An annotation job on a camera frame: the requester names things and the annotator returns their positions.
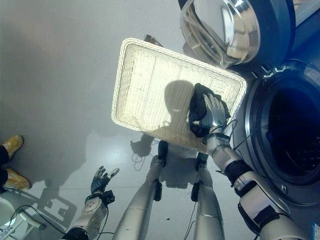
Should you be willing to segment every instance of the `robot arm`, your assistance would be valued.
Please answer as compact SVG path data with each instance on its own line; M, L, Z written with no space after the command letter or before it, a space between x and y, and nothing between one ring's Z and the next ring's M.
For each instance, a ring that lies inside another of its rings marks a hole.
M289 208L273 193L269 183L230 147L229 137L223 133L226 126L223 105L211 94L203 98L206 116L194 123L210 129L207 153L240 196L238 209L247 226L261 240L307 240L308 236L290 218Z
M103 173L101 166L93 177L91 195L85 199L81 216L71 229L62 237L63 240L92 240L99 234L101 222L107 214L108 204L115 201L111 190L105 192L106 185L119 172L119 168L110 174Z

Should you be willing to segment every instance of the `gray washing machine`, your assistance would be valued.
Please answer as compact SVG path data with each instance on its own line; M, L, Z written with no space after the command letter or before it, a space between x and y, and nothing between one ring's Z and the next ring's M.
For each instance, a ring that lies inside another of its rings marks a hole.
M309 234L320 224L319 46L320 34L270 77L251 81L234 131L234 147Z
M320 224L320 1L302 2L179 0L185 52L247 80L234 147L311 236Z

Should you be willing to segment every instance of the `rectangular basket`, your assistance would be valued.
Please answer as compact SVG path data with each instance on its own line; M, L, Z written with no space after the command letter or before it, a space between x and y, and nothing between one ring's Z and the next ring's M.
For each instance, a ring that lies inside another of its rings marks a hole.
M246 93L237 74L135 38L123 41L112 102L112 120L123 127L183 147L206 146L187 122L194 85L221 95L231 118Z

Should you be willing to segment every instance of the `dark garment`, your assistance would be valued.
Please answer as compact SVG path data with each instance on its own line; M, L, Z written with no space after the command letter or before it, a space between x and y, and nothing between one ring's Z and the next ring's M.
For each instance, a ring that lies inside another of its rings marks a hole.
M6 148L0 145L0 193L5 192L2 186L8 180L8 173L6 170L2 169L1 166L9 162L9 154Z
M224 107L225 118L230 118L227 104L221 100L220 95L214 94L214 92L211 89L201 85L200 83L195 84L193 96L190 100L189 125L191 132L193 132L193 134L197 138L203 138L209 134L209 129L195 125L193 123L194 121L200 121L207 114L206 103L203 94L211 94L213 97L216 97Z

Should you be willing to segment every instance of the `person's leg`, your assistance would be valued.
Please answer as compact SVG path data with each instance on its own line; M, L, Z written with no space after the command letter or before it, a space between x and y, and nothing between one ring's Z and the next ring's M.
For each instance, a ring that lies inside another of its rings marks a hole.
M6 170L2 169L1 166L9 162L9 154L6 148L0 145L0 194L5 192L6 190L3 189L3 185L8 180L8 173Z
M9 162L9 154L6 148L0 145L0 166Z

